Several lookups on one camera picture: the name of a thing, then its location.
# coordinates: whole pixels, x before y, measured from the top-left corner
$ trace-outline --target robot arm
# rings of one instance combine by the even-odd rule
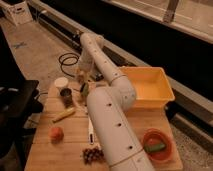
[[[118,67],[103,53],[103,37],[91,33],[81,36],[83,51],[79,69],[90,71],[93,63],[109,87],[99,87],[87,97],[90,119],[111,171],[153,171],[141,144],[132,131],[123,110],[136,98],[134,87]]]

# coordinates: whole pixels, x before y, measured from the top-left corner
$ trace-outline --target bunch of grapes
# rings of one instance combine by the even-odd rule
[[[101,163],[104,161],[104,153],[99,147],[86,148],[83,150],[83,159],[85,164],[92,164],[94,161]]]

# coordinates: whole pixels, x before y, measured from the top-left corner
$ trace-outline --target yellow bin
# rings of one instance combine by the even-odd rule
[[[121,67],[136,89],[133,107],[163,108],[175,99],[166,74],[161,67]]]

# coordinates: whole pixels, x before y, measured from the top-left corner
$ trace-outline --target wooden tabletop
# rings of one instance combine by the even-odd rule
[[[69,87],[73,90],[73,99],[77,106],[76,113],[59,122],[52,122],[58,112],[65,110],[65,107],[60,100],[58,90],[51,85],[44,111],[33,139],[25,171],[109,170],[105,162],[95,162],[91,165],[85,165],[83,162],[82,150],[100,145],[97,137],[95,137],[94,145],[88,143],[88,117],[85,113],[84,102],[79,102],[81,97],[77,91],[80,89],[78,83],[71,82]],[[156,170],[182,170],[182,162],[163,109],[132,108],[125,112],[125,115],[139,139],[143,137],[144,132],[149,128],[162,130],[171,138],[173,143],[172,159],[165,164],[153,163]],[[57,144],[52,144],[49,138],[49,131],[53,126],[60,126],[64,131],[64,139]]]

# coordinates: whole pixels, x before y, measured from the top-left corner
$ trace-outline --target cup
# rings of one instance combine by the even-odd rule
[[[55,87],[61,92],[62,89],[67,88],[69,80],[66,77],[59,77],[54,81]]]
[[[73,104],[73,101],[72,101],[72,90],[69,89],[69,88],[63,88],[61,91],[60,91],[60,96],[61,96],[61,99],[65,105],[65,107],[69,107]]]

